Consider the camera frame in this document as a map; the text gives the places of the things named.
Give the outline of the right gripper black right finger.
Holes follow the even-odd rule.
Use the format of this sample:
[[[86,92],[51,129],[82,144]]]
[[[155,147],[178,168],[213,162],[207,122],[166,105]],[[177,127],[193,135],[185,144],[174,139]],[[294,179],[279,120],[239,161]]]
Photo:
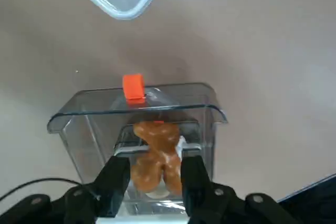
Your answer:
[[[182,198],[188,223],[294,223],[294,217],[270,196],[240,199],[233,188],[210,180],[201,156],[181,163]]]

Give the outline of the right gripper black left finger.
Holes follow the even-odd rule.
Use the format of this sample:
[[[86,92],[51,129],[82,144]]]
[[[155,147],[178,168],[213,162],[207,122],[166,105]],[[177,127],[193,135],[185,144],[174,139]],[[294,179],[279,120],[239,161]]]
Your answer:
[[[111,157],[88,184],[56,177],[40,179],[46,181],[73,186],[56,200],[46,194],[23,198],[1,214],[1,223],[95,223],[100,217],[114,218],[130,182],[130,161]]]

